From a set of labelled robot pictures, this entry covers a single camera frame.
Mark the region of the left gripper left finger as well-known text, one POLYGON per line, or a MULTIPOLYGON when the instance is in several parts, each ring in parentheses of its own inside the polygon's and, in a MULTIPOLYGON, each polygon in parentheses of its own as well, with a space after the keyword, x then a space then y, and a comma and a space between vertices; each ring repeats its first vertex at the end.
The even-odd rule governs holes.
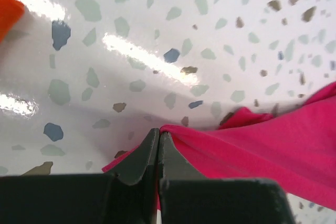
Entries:
POLYGON ((101 174, 1 178, 1 223, 150 223, 159 130, 101 174))

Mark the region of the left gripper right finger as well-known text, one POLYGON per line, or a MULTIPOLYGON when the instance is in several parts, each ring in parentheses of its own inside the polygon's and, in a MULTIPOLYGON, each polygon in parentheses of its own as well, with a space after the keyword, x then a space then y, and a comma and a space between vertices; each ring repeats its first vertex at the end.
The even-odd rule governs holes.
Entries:
POLYGON ((280 186, 264 178, 210 179, 160 136, 159 199, 162 223, 294 223, 280 186))

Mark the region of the pink t shirt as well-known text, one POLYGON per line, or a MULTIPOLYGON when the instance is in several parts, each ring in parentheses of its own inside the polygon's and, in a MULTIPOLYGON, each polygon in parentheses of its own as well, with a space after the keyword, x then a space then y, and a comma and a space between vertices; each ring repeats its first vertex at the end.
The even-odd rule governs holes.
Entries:
POLYGON ((335 209, 335 83, 278 117, 242 107, 214 131, 167 124, 160 132, 207 178, 269 178, 335 209))

